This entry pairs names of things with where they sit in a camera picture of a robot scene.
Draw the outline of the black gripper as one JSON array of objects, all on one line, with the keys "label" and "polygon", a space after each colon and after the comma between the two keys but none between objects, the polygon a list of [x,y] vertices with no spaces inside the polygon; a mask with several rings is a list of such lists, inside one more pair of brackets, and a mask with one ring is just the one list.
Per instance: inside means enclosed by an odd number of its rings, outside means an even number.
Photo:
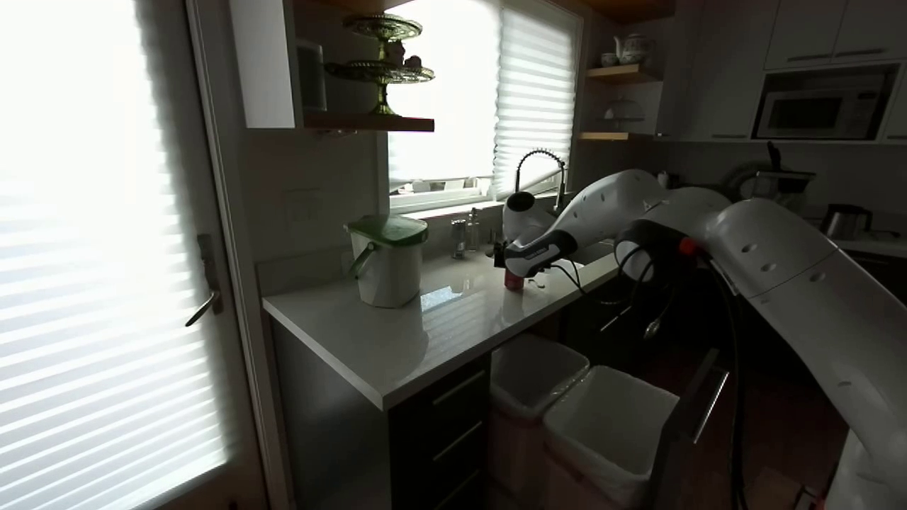
[{"label": "black gripper", "polygon": [[570,232],[553,228],[530,241],[526,247],[496,244],[493,264],[508,268],[509,274],[530,278],[547,268],[553,259],[573,255],[576,249],[578,241]]}]

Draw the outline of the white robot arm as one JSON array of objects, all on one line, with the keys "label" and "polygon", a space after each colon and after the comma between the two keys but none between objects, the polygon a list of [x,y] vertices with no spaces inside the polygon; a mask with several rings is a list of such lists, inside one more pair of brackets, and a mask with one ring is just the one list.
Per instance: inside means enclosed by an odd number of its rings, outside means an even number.
[{"label": "white robot arm", "polygon": [[646,249],[638,228],[702,251],[845,419],[828,510],[907,510],[907,306],[788,207],[618,169],[570,198],[539,238],[500,247],[496,264],[530,278],[600,241],[627,259]]}]

